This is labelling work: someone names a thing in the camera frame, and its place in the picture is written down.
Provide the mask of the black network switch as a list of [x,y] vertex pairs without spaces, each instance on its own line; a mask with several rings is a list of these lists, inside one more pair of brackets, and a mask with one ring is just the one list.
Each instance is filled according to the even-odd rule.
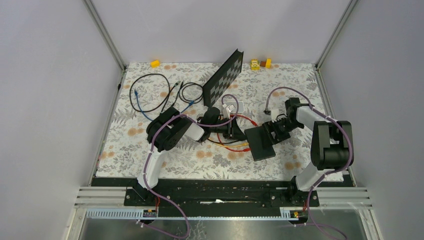
[[276,152],[273,146],[263,146],[263,133],[264,129],[262,126],[249,128],[244,131],[253,160],[255,162],[270,159],[276,156]]

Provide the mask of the white network switch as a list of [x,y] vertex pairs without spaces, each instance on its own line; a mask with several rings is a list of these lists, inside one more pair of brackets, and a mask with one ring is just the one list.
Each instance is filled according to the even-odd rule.
[[245,112],[245,106],[243,101],[235,102],[230,101],[228,102],[230,114],[241,114]]

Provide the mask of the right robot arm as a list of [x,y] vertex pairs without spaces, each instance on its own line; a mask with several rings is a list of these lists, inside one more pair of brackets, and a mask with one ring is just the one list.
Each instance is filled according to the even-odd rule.
[[287,188],[287,201],[301,205],[307,193],[313,191],[329,174],[350,166],[353,160],[352,126],[319,113],[314,107],[301,103],[297,97],[285,101],[286,116],[262,124],[261,146],[272,148],[290,138],[290,133],[307,127],[312,131],[310,163],[292,178]]

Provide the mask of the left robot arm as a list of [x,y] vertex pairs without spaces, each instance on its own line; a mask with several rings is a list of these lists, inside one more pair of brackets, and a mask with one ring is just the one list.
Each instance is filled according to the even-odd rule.
[[159,182],[164,154],[172,150],[183,137],[203,143],[212,133],[221,134],[224,138],[237,142],[247,139],[238,126],[236,117],[222,116],[216,107],[208,108],[203,116],[196,120],[174,107],[160,113],[147,126],[147,141],[151,146],[143,170],[137,177],[141,188],[136,192],[136,199],[144,206],[154,202],[155,192],[152,188]]

